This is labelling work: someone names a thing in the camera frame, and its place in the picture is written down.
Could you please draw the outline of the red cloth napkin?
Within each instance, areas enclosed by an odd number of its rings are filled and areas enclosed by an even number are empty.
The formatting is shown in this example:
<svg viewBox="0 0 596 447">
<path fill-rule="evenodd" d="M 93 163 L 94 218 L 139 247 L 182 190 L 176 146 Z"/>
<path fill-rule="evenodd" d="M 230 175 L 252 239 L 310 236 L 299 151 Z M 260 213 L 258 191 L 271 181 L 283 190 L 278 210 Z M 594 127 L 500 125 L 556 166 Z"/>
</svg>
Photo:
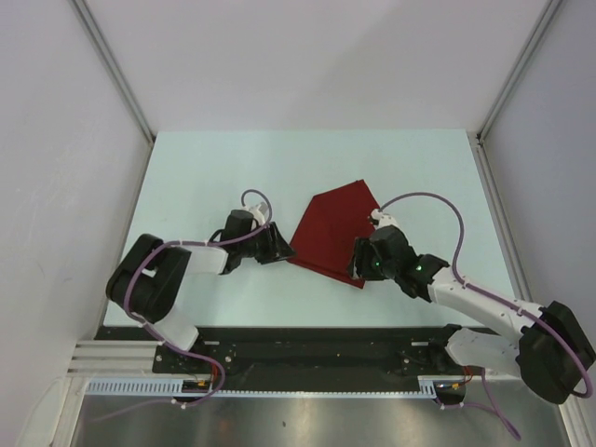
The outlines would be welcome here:
<svg viewBox="0 0 596 447">
<path fill-rule="evenodd" d="M 368 185 L 358 180 L 311 198 L 291 239 L 291 264 L 352 287 L 365 281 L 348 273 L 355 240 L 373 232 L 369 221 L 379 208 Z"/>
</svg>

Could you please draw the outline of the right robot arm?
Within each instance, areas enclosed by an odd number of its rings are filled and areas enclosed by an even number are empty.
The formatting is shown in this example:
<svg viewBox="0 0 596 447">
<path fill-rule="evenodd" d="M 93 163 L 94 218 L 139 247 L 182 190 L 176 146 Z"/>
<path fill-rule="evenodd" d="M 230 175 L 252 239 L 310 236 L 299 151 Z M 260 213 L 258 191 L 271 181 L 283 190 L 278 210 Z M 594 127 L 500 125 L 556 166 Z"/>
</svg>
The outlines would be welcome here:
<svg viewBox="0 0 596 447">
<path fill-rule="evenodd" d="M 416 253 L 394 225 L 356 239 L 348 272 L 365 281 L 391 280 L 411 298 L 451 308 L 490 329 L 449 327 L 446 340 L 429 350 L 430 364 L 439 373 L 460 365 L 500 371 L 521 378 L 554 404 L 589 382 L 595 351 L 568 306 L 513 302 L 483 291 L 457 278 L 441 258 Z"/>
</svg>

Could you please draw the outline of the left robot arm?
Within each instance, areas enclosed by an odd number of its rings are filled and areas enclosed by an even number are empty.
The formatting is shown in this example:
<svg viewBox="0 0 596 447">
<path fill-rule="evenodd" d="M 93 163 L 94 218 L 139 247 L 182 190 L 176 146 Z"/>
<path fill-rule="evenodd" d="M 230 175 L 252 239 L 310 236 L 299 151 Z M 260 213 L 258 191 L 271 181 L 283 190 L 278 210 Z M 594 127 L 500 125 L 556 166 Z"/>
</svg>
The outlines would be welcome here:
<svg viewBox="0 0 596 447">
<path fill-rule="evenodd" d="M 106 284 L 106 297 L 164 343 L 176 346 L 173 360 L 186 372 L 206 360 L 202 336 L 176 305 L 187 273 L 227 275 L 245 259 L 259 264 L 286 261 L 295 250 L 257 207 L 232 210 L 206 242 L 164 242 L 143 234 Z"/>
</svg>

